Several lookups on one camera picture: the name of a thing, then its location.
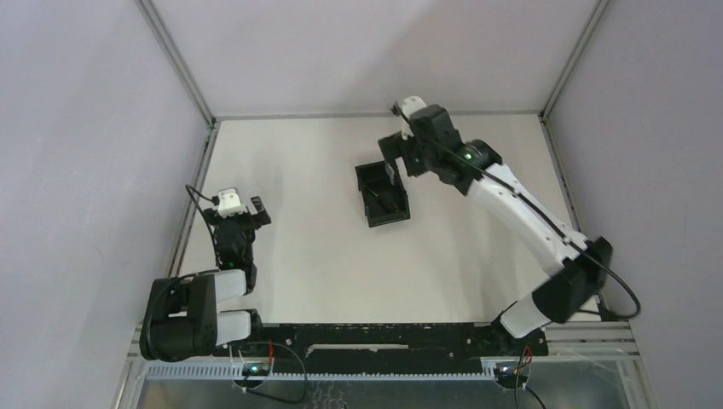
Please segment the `white table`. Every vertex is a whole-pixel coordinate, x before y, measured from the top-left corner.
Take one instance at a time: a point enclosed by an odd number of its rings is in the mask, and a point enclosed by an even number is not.
[[[536,116],[453,121],[463,140],[486,141],[570,222]],[[222,122],[203,193],[237,187],[249,206],[261,196],[272,219],[254,243],[256,289],[225,309],[256,308],[272,323],[491,321],[547,278],[505,225],[432,173],[402,175],[410,220],[367,226],[354,167],[381,160],[377,140],[400,126],[399,118]],[[212,267],[196,216],[182,274]]]

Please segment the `black tray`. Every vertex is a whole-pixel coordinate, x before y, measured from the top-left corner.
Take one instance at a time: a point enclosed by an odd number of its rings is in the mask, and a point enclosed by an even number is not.
[[[395,184],[392,185],[386,174],[384,161],[360,164],[354,169],[369,227],[409,218],[407,191],[404,190],[398,173],[395,175]]]

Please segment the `white plastic part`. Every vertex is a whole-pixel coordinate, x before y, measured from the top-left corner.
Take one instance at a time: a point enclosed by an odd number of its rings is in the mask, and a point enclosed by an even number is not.
[[[246,294],[246,274],[241,270],[224,270],[213,274],[216,302]]]
[[[413,113],[417,112],[418,110],[425,108],[427,104],[419,98],[418,96],[409,96],[402,101],[401,104],[399,104],[399,108],[402,110],[402,113],[404,113],[404,116],[407,118],[410,118]],[[406,140],[409,138],[409,136],[414,136],[414,133],[409,128],[409,124],[407,122],[404,122],[404,119],[402,120],[402,139]]]
[[[515,187],[530,202],[535,204],[555,225],[563,231],[581,249],[585,250],[586,236],[573,228],[565,226],[545,206],[537,201],[517,180],[506,164],[493,164],[486,171],[497,176],[505,183]],[[563,267],[565,258],[575,259],[579,252],[565,242],[549,227],[534,210],[527,206],[516,194],[488,177],[473,181],[467,197],[480,203],[485,209],[500,218],[535,256],[547,275],[553,276]]]
[[[247,311],[216,314],[218,335],[216,345],[246,339],[251,335],[251,315]]]
[[[500,317],[500,323],[515,338],[521,338],[550,322],[535,306],[532,294],[515,302]]]
[[[218,191],[218,199],[218,215],[220,217],[247,212],[247,208],[241,203],[241,198],[235,187]]]

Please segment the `gray floor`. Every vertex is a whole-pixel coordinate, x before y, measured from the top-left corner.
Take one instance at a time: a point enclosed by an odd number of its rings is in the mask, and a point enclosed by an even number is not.
[[[534,363],[529,386],[548,408],[626,408],[614,362]],[[259,388],[293,399],[301,383],[269,382]],[[520,390],[521,408],[540,407]],[[290,407],[232,388],[231,381],[146,381],[140,408]],[[512,391],[485,381],[313,382],[303,408],[494,407],[514,408]]]

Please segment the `black box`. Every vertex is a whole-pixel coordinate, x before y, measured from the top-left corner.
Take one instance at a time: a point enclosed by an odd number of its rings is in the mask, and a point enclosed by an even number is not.
[[[409,218],[409,200],[399,173],[395,175],[395,184],[392,185],[384,161],[360,164],[354,169],[369,227]]]

